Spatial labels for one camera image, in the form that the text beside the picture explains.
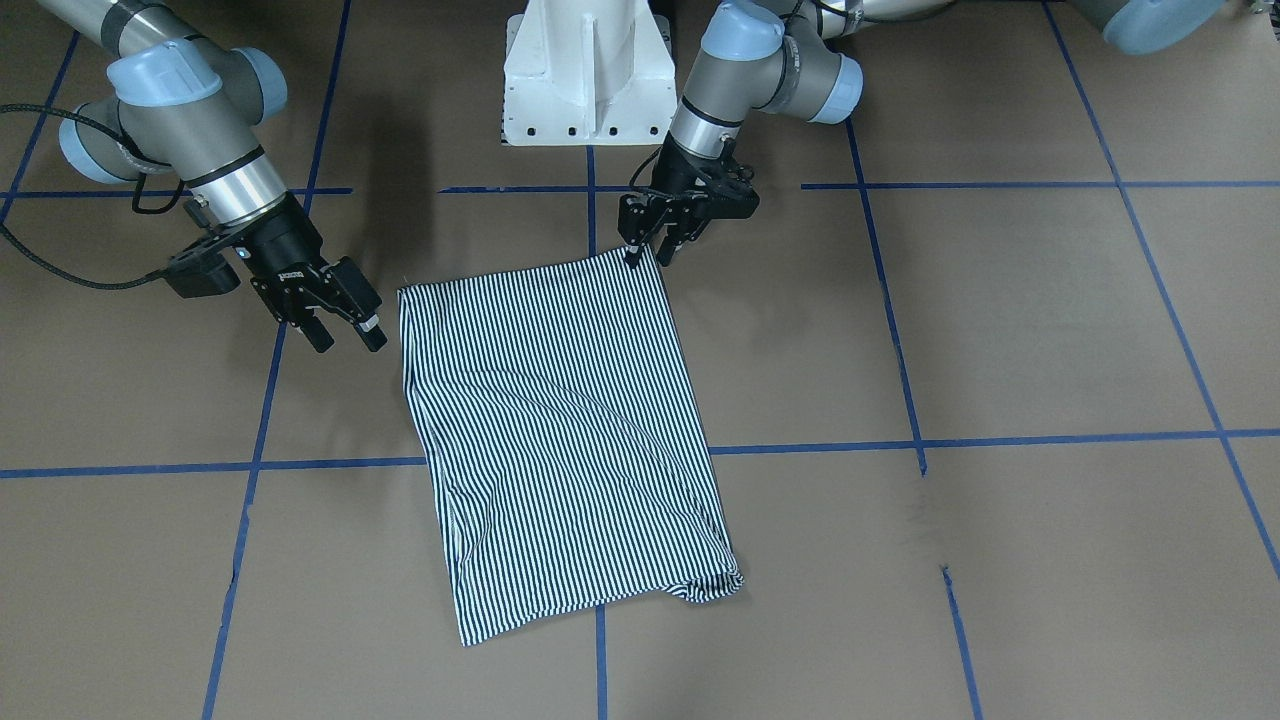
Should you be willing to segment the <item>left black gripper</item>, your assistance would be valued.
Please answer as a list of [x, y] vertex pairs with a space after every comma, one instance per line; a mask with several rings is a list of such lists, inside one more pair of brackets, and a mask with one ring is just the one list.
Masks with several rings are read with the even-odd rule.
[[625, 242], [623, 261], [639, 268], [658, 231], [666, 234], [658, 249], [658, 264], [669, 266], [676, 254], [698, 240], [713, 220], [746, 219], [759, 208], [753, 187], [754, 169], [736, 160], [736, 140], [727, 138], [712, 158], [703, 158], [666, 138], [643, 163], [652, 164], [649, 184], [636, 183], [620, 199], [618, 232]]

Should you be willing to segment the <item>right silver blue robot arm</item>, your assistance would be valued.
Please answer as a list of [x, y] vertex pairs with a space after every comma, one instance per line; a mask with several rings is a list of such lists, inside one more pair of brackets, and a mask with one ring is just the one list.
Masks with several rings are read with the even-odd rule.
[[232, 292], [233, 250], [276, 322], [325, 352], [319, 311], [349, 323], [371, 351], [387, 337], [381, 300], [355, 261], [326, 261], [323, 238], [253, 129], [287, 104], [282, 70], [253, 47], [224, 49], [160, 1], [47, 1], [45, 8], [111, 55], [113, 92], [59, 129], [67, 161], [104, 184], [141, 187], [172, 173], [191, 192], [204, 236], [157, 273], [183, 299]]

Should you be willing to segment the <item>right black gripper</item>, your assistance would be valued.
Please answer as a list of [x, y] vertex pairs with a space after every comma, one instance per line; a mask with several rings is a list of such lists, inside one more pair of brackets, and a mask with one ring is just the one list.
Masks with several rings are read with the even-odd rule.
[[294, 195], [283, 195], [251, 220], [236, 247], [248, 252], [251, 283], [271, 314], [296, 327], [317, 354], [334, 345], [319, 309], [352, 325], [367, 351], [387, 345], [380, 295], [367, 292], [367, 278], [352, 258], [325, 260], [323, 237]]

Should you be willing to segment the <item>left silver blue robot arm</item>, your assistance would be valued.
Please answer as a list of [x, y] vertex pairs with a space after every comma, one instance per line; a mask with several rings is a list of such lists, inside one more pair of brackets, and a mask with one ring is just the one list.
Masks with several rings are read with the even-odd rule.
[[838, 124], [858, 106], [864, 74], [829, 45], [869, 26], [919, 22], [948, 1], [722, 1], [701, 35], [662, 146], [620, 199], [627, 266], [667, 266], [709, 224], [751, 217], [754, 172], [735, 151], [754, 111]]

